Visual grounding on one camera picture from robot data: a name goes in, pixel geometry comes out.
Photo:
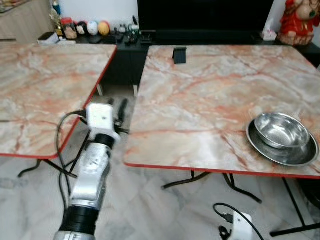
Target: black phone holder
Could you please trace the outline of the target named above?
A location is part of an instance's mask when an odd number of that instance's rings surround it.
[[[173,61],[174,64],[185,64],[187,62],[186,57],[187,47],[175,47],[173,50]]]

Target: robotic arm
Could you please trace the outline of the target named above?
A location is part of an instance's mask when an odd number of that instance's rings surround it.
[[[91,129],[90,144],[79,158],[77,181],[70,195],[68,209],[63,216],[54,240],[95,240],[96,221],[106,192],[106,178],[111,168],[111,150],[120,140],[117,132],[124,121],[124,100],[119,120],[114,127],[113,107],[90,103],[86,108],[87,123]]]

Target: jar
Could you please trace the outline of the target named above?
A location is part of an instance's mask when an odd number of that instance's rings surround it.
[[[67,39],[76,39],[77,31],[71,17],[63,17],[61,19],[62,28]]]

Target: red figurine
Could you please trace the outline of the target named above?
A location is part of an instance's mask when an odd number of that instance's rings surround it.
[[[320,23],[320,0],[286,0],[285,7],[279,40],[288,45],[309,44],[313,26]]]

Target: television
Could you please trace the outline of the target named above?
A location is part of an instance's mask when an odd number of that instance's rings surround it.
[[[143,31],[261,31],[274,0],[138,0]]]

